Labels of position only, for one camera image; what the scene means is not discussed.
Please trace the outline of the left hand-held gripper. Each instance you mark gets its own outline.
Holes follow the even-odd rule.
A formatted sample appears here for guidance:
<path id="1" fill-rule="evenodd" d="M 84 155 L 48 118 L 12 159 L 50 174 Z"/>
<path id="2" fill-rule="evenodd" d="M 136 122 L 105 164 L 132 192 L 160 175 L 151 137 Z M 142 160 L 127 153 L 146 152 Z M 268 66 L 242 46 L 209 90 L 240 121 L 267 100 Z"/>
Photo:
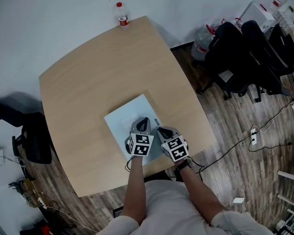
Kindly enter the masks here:
<path id="1" fill-rule="evenodd" d="M 129 137 L 125 140 L 125 148 L 132 156 L 148 156 L 154 140 L 151 135 L 150 119 L 141 117 L 131 125 Z"/>

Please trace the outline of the clear plastic bottle red cap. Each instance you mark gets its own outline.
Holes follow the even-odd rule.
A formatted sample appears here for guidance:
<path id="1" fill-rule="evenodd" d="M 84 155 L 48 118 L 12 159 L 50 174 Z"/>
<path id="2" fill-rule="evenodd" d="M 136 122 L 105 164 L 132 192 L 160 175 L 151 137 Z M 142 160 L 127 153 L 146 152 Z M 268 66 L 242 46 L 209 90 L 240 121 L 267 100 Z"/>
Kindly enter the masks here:
<path id="1" fill-rule="evenodd" d="M 114 6 L 115 17 L 121 28 L 126 28 L 129 25 L 128 9 L 122 2 L 117 2 Z"/>

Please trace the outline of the person's right forearm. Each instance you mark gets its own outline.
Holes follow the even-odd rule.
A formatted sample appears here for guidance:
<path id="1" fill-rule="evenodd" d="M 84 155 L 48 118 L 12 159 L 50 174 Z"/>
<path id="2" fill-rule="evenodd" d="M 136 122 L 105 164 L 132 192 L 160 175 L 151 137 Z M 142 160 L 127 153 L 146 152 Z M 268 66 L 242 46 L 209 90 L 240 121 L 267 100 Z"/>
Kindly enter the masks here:
<path id="1" fill-rule="evenodd" d="M 217 214 L 227 210 L 217 196 L 197 177 L 191 168 L 184 168 L 179 174 L 183 179 L 193 204 L 209 224 L 212 223 L 213 218 Z"/>

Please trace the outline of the black office chair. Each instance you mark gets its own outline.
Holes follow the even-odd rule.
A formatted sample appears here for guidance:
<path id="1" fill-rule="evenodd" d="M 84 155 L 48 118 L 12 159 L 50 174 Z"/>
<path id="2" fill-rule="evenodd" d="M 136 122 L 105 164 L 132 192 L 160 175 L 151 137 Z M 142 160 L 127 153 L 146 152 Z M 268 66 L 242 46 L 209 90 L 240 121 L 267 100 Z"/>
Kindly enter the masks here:
<path id="1" fill-rule="evenodd" d="M 294 42 L 290 34 L 284 34 L 277 23 L 267 38 L 254 21 L 243 23 L 241 28 L 248 46 L 249 54 L 255 60 L 255 86 L 261 102 L 261 94 L 282 94 L 289 96 L 290 90 L 282 86 L 281 77 L 294 71 Z"/>
<path id="2" fill-rule="evenodd" d="M 248 86 L 257 83 L 256 63 L 242 33 L 230 22 L 217 28 L 204 64 L 209 77 L 224 92 L 224 100 L 232 94 L 244 96 Z"/>
<path id="3" fill-rule="evenodd" d="M 18 146 L 21 145 L 29 161 L 37 164 L 51 163 L 51 138 L 42 113 L 22 113 L 0 102 L 0 120 L 14 127 L 22 127 L 20 136 L 12 137 L 15 156 L 19 156 Z"/>

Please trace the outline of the light grey board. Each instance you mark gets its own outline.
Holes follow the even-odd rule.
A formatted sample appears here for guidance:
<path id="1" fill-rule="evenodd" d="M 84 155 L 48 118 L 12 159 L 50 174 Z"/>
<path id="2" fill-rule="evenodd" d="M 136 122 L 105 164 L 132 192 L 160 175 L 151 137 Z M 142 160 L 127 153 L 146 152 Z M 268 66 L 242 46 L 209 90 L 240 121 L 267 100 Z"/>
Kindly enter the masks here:
<path id="1" fill-rule="evenodd" d="M 163 157 L 164 153 L 161 148 L 161 142 L 157 135 L 157 128 L 161 127 L 162 123 L 145 95 L 142 94 L 130 102 L 124 104 L 115 111 L 106 115 L 104 119 L 116 142 L 118 143 L 123 155 L 127 160 L 129 160 L 131 156 L 126 151 L 124 142 L 130 136 L 129 132 L 132 123 L 144 117 L 149 118 L 151 134 L 154 135 L 151 151 L 147 157 L 143 158 L 143 165 L 147 165 L 152 161 Z"/>

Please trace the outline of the person's left forearm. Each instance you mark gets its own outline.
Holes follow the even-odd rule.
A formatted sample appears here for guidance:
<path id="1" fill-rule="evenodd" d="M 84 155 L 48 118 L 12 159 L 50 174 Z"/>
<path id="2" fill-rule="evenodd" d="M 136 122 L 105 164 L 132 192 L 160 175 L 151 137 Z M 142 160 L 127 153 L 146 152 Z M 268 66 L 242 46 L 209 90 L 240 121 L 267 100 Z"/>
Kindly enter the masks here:
<path id="1" fill-rule="evenodd" d="M 143 157 L 134 156 L 121 215 L 133 218 L 139 225 L 146 217 L 146 188 L 142 165 Z"/>

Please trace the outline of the white box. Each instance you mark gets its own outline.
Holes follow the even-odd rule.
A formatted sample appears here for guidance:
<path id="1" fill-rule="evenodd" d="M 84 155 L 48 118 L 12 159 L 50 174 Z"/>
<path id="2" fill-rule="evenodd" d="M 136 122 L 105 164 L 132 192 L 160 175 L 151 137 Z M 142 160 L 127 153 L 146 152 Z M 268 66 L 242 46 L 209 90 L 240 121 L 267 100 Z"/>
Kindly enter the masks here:
<path id="1" fill-rule="evenodd" d="M 251 3 L 248 6 L 246 11 L 242 14 L 241 20 L 242 23 L 254 20 L 263 33 L 270 29 L 276 22 L 271 13 L 264 10 L 262 6 L 258 6 L 255 3 Z"/>

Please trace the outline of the large clear water jug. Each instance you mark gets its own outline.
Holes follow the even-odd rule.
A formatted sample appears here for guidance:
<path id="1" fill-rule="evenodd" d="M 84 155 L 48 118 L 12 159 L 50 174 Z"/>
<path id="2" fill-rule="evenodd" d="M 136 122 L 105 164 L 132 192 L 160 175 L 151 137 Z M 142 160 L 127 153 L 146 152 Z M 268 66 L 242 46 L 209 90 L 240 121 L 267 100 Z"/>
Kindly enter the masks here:
<path id="1" fill-rule="evenodd" d="M 195 40 L 191 49 L 191 55 L 195 60 L 205 60 L 205 55 L 209 50 L 209 45 L 214 35 L 215 30 L 207 24 L 195 32 Z"/>

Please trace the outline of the person's white shirt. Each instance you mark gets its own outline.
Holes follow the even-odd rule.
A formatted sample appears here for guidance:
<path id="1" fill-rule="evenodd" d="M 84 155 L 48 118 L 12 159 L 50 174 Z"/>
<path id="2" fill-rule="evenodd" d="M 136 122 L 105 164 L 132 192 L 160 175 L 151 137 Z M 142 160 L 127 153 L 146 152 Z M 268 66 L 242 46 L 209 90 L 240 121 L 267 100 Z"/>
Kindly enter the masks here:
<path id="1" fill-rule="evenodd" d="M 153 180 L 145 186 L 147 212 L 143 222 L 118 216 L 98 235 L 273 235 L 247 212 L 222 211 L 208 224 L 182 182 Z"/>

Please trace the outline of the white metal rack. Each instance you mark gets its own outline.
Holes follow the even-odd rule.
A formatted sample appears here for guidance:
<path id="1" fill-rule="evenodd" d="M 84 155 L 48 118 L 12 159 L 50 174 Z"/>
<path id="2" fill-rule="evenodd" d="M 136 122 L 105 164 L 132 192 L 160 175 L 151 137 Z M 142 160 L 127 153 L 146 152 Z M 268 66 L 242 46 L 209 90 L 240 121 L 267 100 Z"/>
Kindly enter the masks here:
<path id="1" fill-rule="evenodd" d="M 277 171 L 277 176 L 282 180 L 283 189 L 278 192 L 277 197 L 289 204 L 291 211 L 294 211 L 294 174 L 284 171 Z"/>

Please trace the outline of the black wristwatch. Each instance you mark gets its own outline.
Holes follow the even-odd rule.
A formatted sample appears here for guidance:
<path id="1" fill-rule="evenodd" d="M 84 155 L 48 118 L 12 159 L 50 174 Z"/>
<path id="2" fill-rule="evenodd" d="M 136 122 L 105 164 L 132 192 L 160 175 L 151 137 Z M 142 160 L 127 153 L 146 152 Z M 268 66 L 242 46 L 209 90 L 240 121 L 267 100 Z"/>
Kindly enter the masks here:
<path id="1" fill-rule="evenodd" d="M 188 160 L 185 160 L 185 159 L 177 161 L 175 166 L 176 166 L 176 169 L 178 171 L 181 171 L 181 170 L 183 170 L 184 168 L 187 168 L 187 167 L 191 168 Z"/>

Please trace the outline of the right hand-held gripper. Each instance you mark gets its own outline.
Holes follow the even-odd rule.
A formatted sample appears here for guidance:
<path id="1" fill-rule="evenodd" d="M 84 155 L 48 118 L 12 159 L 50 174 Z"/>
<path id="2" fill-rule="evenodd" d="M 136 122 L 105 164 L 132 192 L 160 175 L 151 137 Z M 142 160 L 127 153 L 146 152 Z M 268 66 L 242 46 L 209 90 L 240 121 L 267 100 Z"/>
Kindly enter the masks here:
<path id="1" fill-rule="evenodd" d="M 177 162 L 188 157 L 187 143 L 180 132 L 173 127 L 163 126 L 157 129 L 164 153 L 173 161 Z"/>

